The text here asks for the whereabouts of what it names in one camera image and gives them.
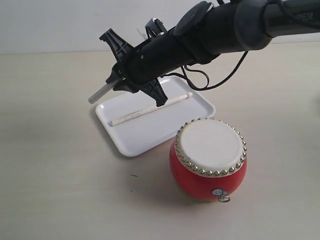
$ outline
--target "white drumstick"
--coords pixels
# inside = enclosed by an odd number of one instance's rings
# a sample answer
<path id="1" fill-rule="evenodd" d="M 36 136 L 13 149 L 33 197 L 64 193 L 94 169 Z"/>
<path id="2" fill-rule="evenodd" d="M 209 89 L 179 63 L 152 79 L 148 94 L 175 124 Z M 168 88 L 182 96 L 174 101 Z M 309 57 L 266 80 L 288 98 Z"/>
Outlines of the white drumstick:
<path id="1" fill-rule="evenodd" d="M 133 113 L 130 113 L 128 115 L 125 115 L 125 116 L 122 116 L 118 119 L 115 119 L 115 120 L 112 120 L 111 121 L 111 125 L 112 126 L 116 126 L 116 125 L 119 125 L 119 124 L 122 124 L 124 122 L 127 122 L 127 121 L 130 121 L 132 119 L 135 119 L 135 118 L 138 118 L 140 116 L 143 116 L 143 115 L 146 115 L 146 114 L 149 114 L 149 113 L 152 113 L 156 110 L 159 110 L 159 109 L 163 109 L 165 107 L 168 107 L 172 104 L 176 104 L 178 102 L 181 102 L 182 100 L 184 99 L 188 99 L 188 98 L 191 98 L 193 96 L 193 93 L 192 92 L 188 92 L 187 94 L 184 94 L 184 95 L 181 95 L 181 96 L 178 96 L 178 97 L 175 97 L 169 101 L 166 102 L 165 105 L 163 106 L 160 106 L 160 107 L 157 107 L 156 105 L 153 105 L 153 106 L 150 106 L 146 109 L 143 109 L 143 110 L 139 110 L 139 111 L 136 111 L 136 112 L 133 112 Z"/>

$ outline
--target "white wall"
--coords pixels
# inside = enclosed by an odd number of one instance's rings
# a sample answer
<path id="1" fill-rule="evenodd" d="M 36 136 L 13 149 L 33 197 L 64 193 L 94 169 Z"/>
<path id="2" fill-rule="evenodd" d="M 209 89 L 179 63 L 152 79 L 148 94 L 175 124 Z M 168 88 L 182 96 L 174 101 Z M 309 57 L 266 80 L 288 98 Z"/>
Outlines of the white wall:
<path id="1" fill-rule="evenodd" d="M 149 19 L 167 28 L 201 0 L 0 0 L 0 54 L 104 51 L 108 28 L 133 45 Z M 274 41 L 319 41 L 320 34 Z"/>

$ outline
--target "white drum head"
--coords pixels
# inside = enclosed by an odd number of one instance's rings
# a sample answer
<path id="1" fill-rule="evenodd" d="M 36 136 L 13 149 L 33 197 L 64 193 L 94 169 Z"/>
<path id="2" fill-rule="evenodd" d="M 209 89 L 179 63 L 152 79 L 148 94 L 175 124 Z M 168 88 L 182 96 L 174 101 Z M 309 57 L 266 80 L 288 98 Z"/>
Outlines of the white drum head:
<path id="1" fill-rule="evenodd" d="M 191 171 L 223 177 L 239 170 L 245 161 L 245 142 L 224 122 L 199 119 L 186 124 L 177 135 L 176 152 Z"/>

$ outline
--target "tray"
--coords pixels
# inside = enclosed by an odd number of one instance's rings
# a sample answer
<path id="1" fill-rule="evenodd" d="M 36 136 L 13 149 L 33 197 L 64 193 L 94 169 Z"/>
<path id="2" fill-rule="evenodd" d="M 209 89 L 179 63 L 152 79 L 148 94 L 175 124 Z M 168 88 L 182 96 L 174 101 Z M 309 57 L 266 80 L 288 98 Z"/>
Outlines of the tray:
<path id="1" fill-rule="evenodd" d="M 97 117 L 122 155 L 139 156 L 173 138 L 185 122 L 215 115 L 216 108 L 181 78 L 164 77 L 160 84 L 169 99 L 187 92 L 192 92 L 193 96 L 116 126 L 111 126 L 110 122 L 155 105 L 155 101 L 139 91 L 127 92 L 97 105 Z"/>

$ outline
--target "red drum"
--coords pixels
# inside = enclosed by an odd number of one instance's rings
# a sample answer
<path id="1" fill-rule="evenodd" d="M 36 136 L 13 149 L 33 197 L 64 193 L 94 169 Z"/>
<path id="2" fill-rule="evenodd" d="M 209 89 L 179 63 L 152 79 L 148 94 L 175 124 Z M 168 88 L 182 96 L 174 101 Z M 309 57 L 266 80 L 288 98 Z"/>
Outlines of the red drum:
<path id="1" fill-rule="evenodd" d="M 170 148 L 171 172 L 180 188 L 203 201 L 230 201 L 247 170 L 247 147 L 233 126 L 212 118 L 187 122 Z"/>

